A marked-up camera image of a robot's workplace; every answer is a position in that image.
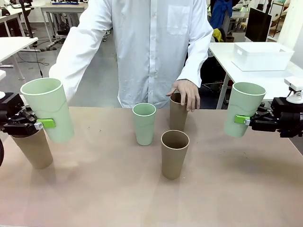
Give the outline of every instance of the shirt pocket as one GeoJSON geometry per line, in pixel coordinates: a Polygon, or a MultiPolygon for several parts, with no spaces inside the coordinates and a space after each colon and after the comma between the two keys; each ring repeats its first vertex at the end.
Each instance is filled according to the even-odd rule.
{"type": "Polygon", "coordinates": [[[188,30],[189,6],[169,5],[167,32],[170,35],[184,35],[188,30]]]}

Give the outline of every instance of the shirt sleeve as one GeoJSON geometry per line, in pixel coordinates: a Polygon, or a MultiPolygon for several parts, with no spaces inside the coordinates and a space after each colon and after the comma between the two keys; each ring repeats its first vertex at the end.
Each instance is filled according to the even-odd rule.
{"type": "Polygon", "coordinates": [[[83,74],[97,52],[105,32],[112,27],[111,0],[89,0],[80,16],[78,27],[72,27],[50,68],[49,77],[63,83],[67,101],[76,93],[83,74]]]}
{"type": "Polygon", "coordinates": [[[188,79],[197,87],[201,86],[200,70],[207,59],[212,34],[213,28],[207,20],[206,0],[194,0],[189,31],[188,59],[177,80],[188,79]]]}

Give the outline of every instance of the brown cup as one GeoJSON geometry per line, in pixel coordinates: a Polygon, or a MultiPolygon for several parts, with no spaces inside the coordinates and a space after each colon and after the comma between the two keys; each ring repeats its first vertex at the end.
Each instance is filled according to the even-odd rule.
{"type": "Polygon", "coordinates": [[[167,179],[177,179],[181,174],[189,137],[182,131],[170,130],[162,135],[161,142],[162,174],[167,179]]]}
{"type": "Polygon", "coordinates": [[[35,169],[44,169],[53,162],[44,130],[28,137],[11,137],[35,169]]]}
{"type": "Polygon", "coordinates": [[[169,128],[171,130],[183,131],[186,118],[186,105],[181,105],[181,94],[172,94],[170,96],[169,128]]]}

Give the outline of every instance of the computer monitor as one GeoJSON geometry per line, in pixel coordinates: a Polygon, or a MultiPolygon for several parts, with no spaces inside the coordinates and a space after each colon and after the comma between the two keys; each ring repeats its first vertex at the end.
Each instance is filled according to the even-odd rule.
{"type": "Polygon", "coordinates": [[[266,42],[271,23],[271,15],[250,8],[245,36],[253,42],[266,42]]]}

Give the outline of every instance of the cup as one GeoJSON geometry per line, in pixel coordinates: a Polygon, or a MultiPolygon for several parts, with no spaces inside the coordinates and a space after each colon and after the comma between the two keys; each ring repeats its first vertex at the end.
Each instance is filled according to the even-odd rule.
{"type": "Polygon", "coordinates": [[[66,142],[74,136],[73,124],[62,82],[40,78],[24,84],[21,93],[39,119],[53,119],[54,128],[45,128],[54,142],[66,142]]]}
{"type": "Polygon", "coordinates": [[[242,137],[245,134],[248,126],[235,123],[235,116],[253,116],[265,94],[266,90],[257,84],[246,82],[233,84],[224,126],[227,135],[242,137]]]}
{"type": "Polygon", "coordinates": [[[153,139],[156,107],[149,103],[139,103],[133,107],[137,142],[150,145],[153,139]]]}
{"type": "Polygon", "coordinates": [[[186,105],[181,105],[181,94],[174,93],[170,96],[169,128],[183,131],[187,118],[186,105]]]}
{"type": "Polygon", "coordinates": [[[161,137],[162,174],[170,180],[180,177],[189,145],[189,137],[182,131],[170,130],[161,137]]]}
{"type": "Polygon", "coordinates": [[[44,169],[53,162],[43,129],[28,137],[11,137],[35,169],[44,169]]]}

